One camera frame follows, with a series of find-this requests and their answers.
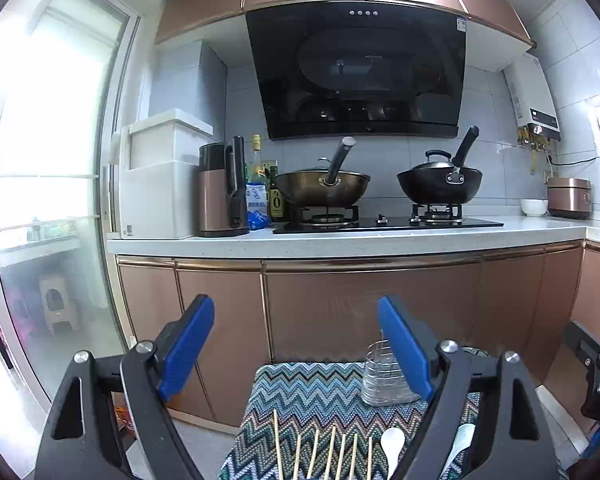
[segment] white bowl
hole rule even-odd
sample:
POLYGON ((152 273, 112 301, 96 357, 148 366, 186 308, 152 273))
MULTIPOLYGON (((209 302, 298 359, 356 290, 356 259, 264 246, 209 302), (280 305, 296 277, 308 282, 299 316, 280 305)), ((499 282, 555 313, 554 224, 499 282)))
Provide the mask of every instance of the white bowl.
POLYGON ((532 200, 524 198, 520 200, 522 212, 527 216, 542 216, 546 213, 546 208, 549 205, 548 200, 532 200))

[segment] water heater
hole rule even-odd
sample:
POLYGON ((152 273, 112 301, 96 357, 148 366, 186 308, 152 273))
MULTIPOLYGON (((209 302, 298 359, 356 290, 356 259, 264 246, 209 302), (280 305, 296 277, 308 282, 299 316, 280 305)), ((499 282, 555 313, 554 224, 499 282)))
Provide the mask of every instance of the water heater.
POLYGON ((518 126, 531 133, 560 140, 554 100, 537 57, 523 54, 504 69, 518 126))

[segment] white spoon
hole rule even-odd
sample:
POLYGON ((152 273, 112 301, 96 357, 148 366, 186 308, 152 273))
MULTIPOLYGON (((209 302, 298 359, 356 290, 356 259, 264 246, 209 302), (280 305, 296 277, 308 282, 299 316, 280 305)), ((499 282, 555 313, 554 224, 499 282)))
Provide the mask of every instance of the white spoon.
POLYGON ((446 459, 446 463, 444 468, 442 469, 442 476, 446 468, 448 468, 453 462, 454 458, 458 456, 462 450, 467 449, 471 445, 471 441, 474 438, 475 424, 463 424, 458 428, 456 432, 456 437, 454 439, 454 444, 451 447, 451 453, 449 453, 448 458, 446 459))
POLYGON ((389 480, 394 474, 395 468, 398 467, 398 457, 404 446, 404 433, 399 428, 389 428, 382 434, 380 446, 386 455, 388 464, 386 480, 389 480))

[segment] range hood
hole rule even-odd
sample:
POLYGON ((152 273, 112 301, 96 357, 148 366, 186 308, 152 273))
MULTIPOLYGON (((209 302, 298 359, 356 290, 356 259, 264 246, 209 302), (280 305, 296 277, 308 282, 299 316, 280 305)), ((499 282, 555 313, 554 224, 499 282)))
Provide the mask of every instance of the range hood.
POLYGON ((458 134, 464 18, 340 1, 267 7, 246 19, 272 140, 458 134))

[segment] wok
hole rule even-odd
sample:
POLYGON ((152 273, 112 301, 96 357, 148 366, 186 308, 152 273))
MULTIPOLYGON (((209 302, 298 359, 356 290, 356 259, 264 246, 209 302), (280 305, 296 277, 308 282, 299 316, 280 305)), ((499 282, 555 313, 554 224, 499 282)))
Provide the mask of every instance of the wok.
POLYGON ((355 143, 352 137, 344 137, 328 169, 314 168, 279 174, 274 182, 282 196, 297 207, 349 207, 356 203, 364 194, 371 177, 353 171, 340 171, 355 143))
POLYGON ((477 139, 480 130, 472 126, 464 136, 453 158, 443 150, 429 150, 427 162, 398 174, 402 191, 416 204, 464 204, 469 202, 480 187, 482 173, 466 168, 464 160, 477 139), (429 162, 429 157, 441 155, 446 161, 429 162))

